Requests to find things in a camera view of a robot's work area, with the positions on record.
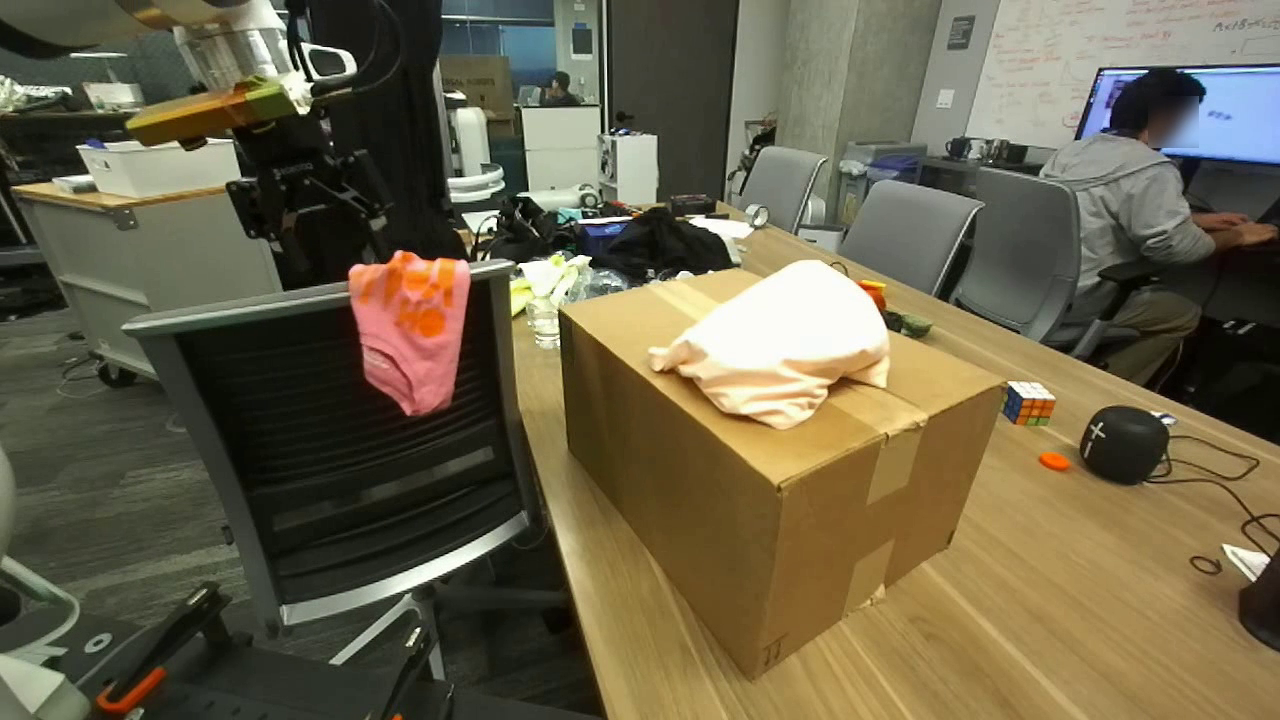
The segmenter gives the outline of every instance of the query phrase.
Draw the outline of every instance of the office chair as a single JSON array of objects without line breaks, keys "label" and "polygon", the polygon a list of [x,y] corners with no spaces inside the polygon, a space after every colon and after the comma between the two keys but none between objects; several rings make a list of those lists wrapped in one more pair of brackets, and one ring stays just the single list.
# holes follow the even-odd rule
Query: office chair
[{"label": "office chair", "polygon": [[842,240],[842,258],[945,297],[955,254],[984,206],[926,183],[881,181]]},{"label": "office chair", "polygon": [[0,651],[47,663],[65,655],[55,641],[78,630],[80,601],[8,556],[11,510],[18,476],[0,449]]},{"label": "office chair", "polygon": [[474,269],[458,398],[433,418],[363,382],[340,286],[123,326],[207,465],[264,634],[397,601],[343,663],[404,614],[433,626],[433,582],[532,527],[510,272]]},{"label": "office chair", "polygon": [[824,157],[769,146],[759,147],[748,190],[742,194],[742,209],[759,206],[769,212],[769,223],[785,232],[800,232],[807,195],[817,190],[817,177],[829,167]]},{"label": "office chair", "polygon": [[969,195],[984,206],[954,303],[1043,341],[1070,311],[1081,275],[1076,195],[1051,181],[977,167]]}]

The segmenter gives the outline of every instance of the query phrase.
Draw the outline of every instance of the floor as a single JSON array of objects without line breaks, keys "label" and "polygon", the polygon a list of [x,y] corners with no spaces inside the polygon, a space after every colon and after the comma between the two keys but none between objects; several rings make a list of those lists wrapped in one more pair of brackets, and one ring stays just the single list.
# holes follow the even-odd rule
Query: floor
[{"label": "floor", "polygon": [[[236,550],[163,387],[110,387],[78,341],[71,311],[0,321],[0,449],[22,476],[11,556],[80,597],[87,616],[157,626],[198,586],[215,582],[233,630],[254,630]],[[566,594],[552,538],[528,540],[459,586]],[[323,622],[261,647],[333,655],[370,616]],[[352,670],[397,674],[407,622]],[[601,717],[590,655],[562,614],[444,614],[449,677],[550,709]]]}]

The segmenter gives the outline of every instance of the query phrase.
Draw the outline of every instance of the computer monitor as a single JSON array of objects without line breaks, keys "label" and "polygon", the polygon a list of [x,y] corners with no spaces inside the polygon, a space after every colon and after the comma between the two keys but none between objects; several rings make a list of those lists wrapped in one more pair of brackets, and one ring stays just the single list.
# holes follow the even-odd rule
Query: computer monitor
[{"label": "computer monitor", "polygon": [[[1076,142],[1103,134],[1121,87],[1145,71],[1147,68],[1099,68]],[[1165,146],[1167,157],[1280,164],[1280,63],[1191,63],[1183,71],[1191,71],[1209,95],[1183,134]]]}]

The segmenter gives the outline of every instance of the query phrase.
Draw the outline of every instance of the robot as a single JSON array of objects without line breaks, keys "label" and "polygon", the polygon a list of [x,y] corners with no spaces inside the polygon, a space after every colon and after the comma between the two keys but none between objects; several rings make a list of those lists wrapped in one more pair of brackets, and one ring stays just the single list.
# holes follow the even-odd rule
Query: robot
[{"label": "robot", "polygon": [[144,146],[236,135],[229,183],[285,289],[397,247],[463,258],[442,147],[442,0],[3,0],[0,50],[54,60],[174,34],[198,95],[142,107]]}]

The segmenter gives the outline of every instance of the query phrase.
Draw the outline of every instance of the mesh backrest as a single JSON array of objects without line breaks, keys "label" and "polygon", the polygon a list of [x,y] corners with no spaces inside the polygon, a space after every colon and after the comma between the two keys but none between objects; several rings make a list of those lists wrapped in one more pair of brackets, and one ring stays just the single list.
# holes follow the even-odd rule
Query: mesh backrest
[{"label": "mesh backrest", "polygon": [[1051,181],[980,167],[969,194],[984,206],[955,303],[1043,341],[1076,297],[1076,195]]},{"label": "mesh backrest", "polygon": [[824,172],[824,157],[800,147],[759,147],[742,206],[759,206],[769,223],[797,232]]},{"label": "mesh backrest", "polygon": [[842,240],[842,258],[942,297],[980,202],[881,181]]},{"label": "mesh backrest", "polygon": [[343,292],[131,328],[222,490],[255,597],[347,594],[524,510],[503,286],[475,272],[454,409],[419,421],[363,386]]}]

